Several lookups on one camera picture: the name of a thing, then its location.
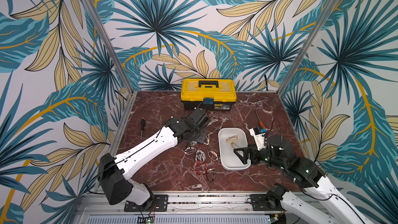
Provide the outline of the beige strap watch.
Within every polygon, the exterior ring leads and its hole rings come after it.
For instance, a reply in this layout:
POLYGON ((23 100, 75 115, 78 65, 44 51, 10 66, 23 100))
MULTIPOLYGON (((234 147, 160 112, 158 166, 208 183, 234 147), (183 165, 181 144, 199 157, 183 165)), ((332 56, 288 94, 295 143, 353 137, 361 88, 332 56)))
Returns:
POLYGON ((231 146, 232 146, 234 149, 239 148, 239 146, 236 144, 236 142, 231 143, 231 146))

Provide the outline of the beige looped watch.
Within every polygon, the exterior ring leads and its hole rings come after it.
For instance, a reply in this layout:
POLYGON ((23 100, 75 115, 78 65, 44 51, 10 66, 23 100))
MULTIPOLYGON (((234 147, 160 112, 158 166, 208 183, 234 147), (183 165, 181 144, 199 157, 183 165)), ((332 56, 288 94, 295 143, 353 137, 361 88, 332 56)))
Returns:
POLYGON ((210 142, 210 137, 209 137, 210 135, 208 135, 207 137, 206 137, 206 140, 205 140, 205 142, 204 142, 204 144, 205 145, 209 145, 209 142, 210 142))

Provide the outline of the beige square watch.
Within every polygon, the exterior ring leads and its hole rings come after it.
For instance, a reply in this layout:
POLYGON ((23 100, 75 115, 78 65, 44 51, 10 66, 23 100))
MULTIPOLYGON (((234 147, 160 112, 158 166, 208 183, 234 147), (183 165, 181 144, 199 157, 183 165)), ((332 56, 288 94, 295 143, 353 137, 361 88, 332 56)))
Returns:
POLYGON ((238 141, 239 141, 238 135, 232 135, 226 138, 226 142, 230 144, 237 143, 238 141))

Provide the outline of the white plastic storage tray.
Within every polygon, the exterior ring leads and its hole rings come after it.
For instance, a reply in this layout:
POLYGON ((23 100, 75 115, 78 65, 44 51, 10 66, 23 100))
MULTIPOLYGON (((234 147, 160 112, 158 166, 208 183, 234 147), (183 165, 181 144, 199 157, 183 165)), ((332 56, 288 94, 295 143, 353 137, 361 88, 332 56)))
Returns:
POLYGON ((247 147, 248 142, 246 134, 239 128, 223 128, 218 133, 220 160, 222 167, 227 171, 240 171, 250 167, 251 161, 242 164, 237 155, 234 154, 234 148, 226 142, 226 138, 232 135, 238 135, 239 141, 236 143, 239 148, 247 147))

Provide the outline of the white pink watch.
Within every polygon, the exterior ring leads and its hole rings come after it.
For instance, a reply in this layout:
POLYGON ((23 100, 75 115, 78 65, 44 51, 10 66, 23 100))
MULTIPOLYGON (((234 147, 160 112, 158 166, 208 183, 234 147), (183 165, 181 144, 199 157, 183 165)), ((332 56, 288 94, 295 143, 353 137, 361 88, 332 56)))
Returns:
POLYGON ((192 155, 195 154, 197 152, 197 149, 195 147, 189 146, 184 150, 184 153, 186 155, 192 155))

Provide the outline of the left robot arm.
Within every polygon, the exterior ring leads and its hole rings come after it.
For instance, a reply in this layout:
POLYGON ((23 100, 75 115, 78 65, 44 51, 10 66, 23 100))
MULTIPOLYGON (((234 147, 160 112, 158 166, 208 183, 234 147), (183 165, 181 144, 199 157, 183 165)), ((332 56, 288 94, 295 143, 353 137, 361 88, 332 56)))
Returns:
POLYGON ((207 139, 206 110, 196 108, 189 115, 169 119, 154 135, 128 151, 115 156, 105 154, 98 166, 98 182, 110 205, 126 201, 150 207, 154 194, 145 184, 132 180, 144 165, 182 142, 203 144, 207 139))

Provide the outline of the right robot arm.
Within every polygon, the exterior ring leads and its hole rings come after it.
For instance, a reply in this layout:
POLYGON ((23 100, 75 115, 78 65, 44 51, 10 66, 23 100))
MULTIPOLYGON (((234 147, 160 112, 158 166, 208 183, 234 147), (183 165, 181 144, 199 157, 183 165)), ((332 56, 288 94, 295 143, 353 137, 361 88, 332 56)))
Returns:
POLYGON ((263 134, 255 136, 256 143, 235 148, 234 153, 242 163, 263 164, 281 171, 282 175, 296 184, 303 194, 320 202, 326 213, 300 199, 281 184, 265 195, 252 195, 254 210, 265 207, 274 211, 287 211, 309 224, 370 224, 365 217, 332 184, 323 170, 311 159, 300 157, 286 138, 263 134))

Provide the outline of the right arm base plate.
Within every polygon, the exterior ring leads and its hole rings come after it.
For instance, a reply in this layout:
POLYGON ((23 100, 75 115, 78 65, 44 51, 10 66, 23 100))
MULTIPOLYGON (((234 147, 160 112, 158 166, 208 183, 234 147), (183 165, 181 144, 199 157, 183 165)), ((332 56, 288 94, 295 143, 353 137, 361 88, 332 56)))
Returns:
POLYGON ((269 194, 251 194, 248 199, 253 211, 284 212, 280 199, 269 194))

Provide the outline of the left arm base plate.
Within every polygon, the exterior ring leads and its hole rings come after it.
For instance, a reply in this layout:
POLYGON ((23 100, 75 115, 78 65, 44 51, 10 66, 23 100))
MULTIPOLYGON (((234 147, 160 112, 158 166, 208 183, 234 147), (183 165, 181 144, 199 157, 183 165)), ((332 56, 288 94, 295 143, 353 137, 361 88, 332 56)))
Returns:
POLYGON ((141 213, 141 212, 166 212, 169 202, 168 195, 154 195, 144 202, 142 205, 137 205, 134 202, 126 201, 124 212, 141 213))

